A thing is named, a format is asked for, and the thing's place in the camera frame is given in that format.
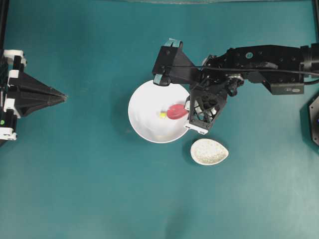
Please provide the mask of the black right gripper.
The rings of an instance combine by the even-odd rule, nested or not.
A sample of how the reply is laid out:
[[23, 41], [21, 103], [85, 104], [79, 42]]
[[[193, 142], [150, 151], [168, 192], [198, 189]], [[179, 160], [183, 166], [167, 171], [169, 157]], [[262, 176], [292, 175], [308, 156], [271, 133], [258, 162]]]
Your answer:
[[183, 127], [197, 133], [208, 133], [213, 121], [227, 103], [228, 96], [236, 95], [236, 79], [228, 75], [212, 77], [202, 75], [192, 86], [186, 98], [184, 109], [188, 111]]

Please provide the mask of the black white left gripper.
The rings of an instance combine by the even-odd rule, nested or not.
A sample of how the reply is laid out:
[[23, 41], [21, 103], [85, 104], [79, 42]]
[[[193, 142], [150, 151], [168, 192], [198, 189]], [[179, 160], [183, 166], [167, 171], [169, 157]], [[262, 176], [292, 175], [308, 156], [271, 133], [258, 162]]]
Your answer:
[[0, 56], [0, 139], [16, 140], [16, 124], [34, 111], [63, 103], [67, 96], [24, 73], [22, 50], [3, 50]]

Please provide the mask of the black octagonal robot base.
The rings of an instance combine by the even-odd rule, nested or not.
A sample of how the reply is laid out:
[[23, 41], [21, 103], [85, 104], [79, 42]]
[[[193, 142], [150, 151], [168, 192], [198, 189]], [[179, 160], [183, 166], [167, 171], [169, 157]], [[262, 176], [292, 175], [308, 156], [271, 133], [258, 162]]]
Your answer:
[[319, 94], [313, 95], [300, 109], [301, 133], [305, 144], [319, 148]]

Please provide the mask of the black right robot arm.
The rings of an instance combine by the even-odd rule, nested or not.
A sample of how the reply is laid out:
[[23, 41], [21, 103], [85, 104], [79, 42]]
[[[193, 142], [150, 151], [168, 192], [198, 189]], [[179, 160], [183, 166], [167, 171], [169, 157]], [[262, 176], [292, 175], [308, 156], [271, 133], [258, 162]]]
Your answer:
[[299, 95], [319, 82], [319, 45], [261, 45], [230, 48], [210, 55], [196, 70], [185, 103], [186, 129], [207, 134], [227, 103], [245, 81], [263, 85], [272, 95]]

